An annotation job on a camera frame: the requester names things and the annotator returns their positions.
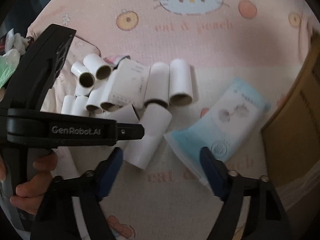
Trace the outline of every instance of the printed label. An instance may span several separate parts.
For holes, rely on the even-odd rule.
[[[65,123],[50,123],[49,137],[51,138],[102,138],[101,126],[67,125]]]

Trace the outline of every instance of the white cardboard tube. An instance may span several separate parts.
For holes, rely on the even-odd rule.
[[[78,77],[79,83],[83,87],[92,88],[94,86],[94,76],[80,61],[76,61],[72,65],[71,72]]]
[[[167,130],[172,115],[158,104],[149,104],[139,124],[145,129],[142,140],[132,140],[124,150],[124,159],[145,170]]]
[[[142,109],[149,74],[149,66],[123,59],[118,66],[116,80],[110,92],[109,98],[112,98],[112,103],[120,106],[133,104],[136,109]]]
[[[97,54],[87,55],[83,60],[83,64],[97,80],[108,78],[112,71],[112,67]]]
[[[56,174],[53,174],[54,176],[59,175],[64,179],[73,179],[80,176],[68,147],[58,147],[58,149],[53,149],[53,151],[58,157],[58,163],[55,169]]]
[[[76,85],[76,92],[75,92],[75,96],[76,97],[80,97],[80,96],[88,96],[90,95],[90,92],[92,91],[94,86],[92,87],[84,87],[83,85],[80,84],[80,80],[77,81],[77,85]]]
[[[103,110],[100,107],[101,95],[103,93],[106,82],[98,81],[95,83],[92,92],[90,93],[88,102],[85,108],[94,114],[102,114]]]
[[[112,113],[104,112],[103,114],[96,115],[95,117],[116,120],[118,123],[137,124],[139,122],[139,115],[132,104],[126,105],[120,108],[118,111]],[[127,147],[128,143],[129,141],[118,141],[115,147],[119,147],[124,150]]]
[[[117,111],[119,109],[118,106],[114,105],[113,103],[111,103],[112,98],[110,97],[110,92],[112,89],[112,86],[116,80],[116,75],[117,75],[117,69],[112,71],[112,73],[110,74],[110,77],[104,87],[103,93],[101,95],[101,102],[100,102],[100,107],[105,110],[105,111],[109,111],[109,112],[114,112]]]
[[[166,63],[155,63],[150,70],[144,105],[157,103],[164,108],[169,106],[170,67]]]
[[[186,106],[193,101],[191,70],[184,59],[170,63],[169,101],[174,106]]]
[[[75,102],[76,102],[75,96],[65,96],[62,104],[61,114],[71,115]]]
[[[88,97],[80,96],[76,98],[75,104],[72,109],[72,115],[89,117],[90,113],[85,108],[88,102]]]

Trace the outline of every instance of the human hand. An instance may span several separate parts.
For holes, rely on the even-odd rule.
[[[55,153],[38,158],[33,167],[39,173],[26,183],[20,184],[16,187],[16,194],[10,198],[13,206],[22,209],[32,215],[36,215],[43,200],[44,193],[47,191],[52,176],[50,171],[53,171],[58,163],[57,155]],[[0,156],[0,179],[5,180],[5,166]]]

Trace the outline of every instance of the cardboard box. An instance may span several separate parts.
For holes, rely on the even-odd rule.
[[[320,37],[285,101],[262,128],[268,174],[275,187],[303,177],[320,160]]]

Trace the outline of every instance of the fingernail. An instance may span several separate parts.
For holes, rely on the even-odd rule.
[[[16,187],[16,194],[17,195],[20,195],[21,194],[21,187],[20,187],[20,185],[18,185],[17,187]]]
[[[45,162],[41,162],[41,161],[35,161],[32,165],[36,170],[43,170],[45,169]]]
[[[11,204],[14,204],[14,203],[15,203],[15,199],[16,199],[15,196],[11,196],[11,197],[10,197],[10,202],[11,202]]]

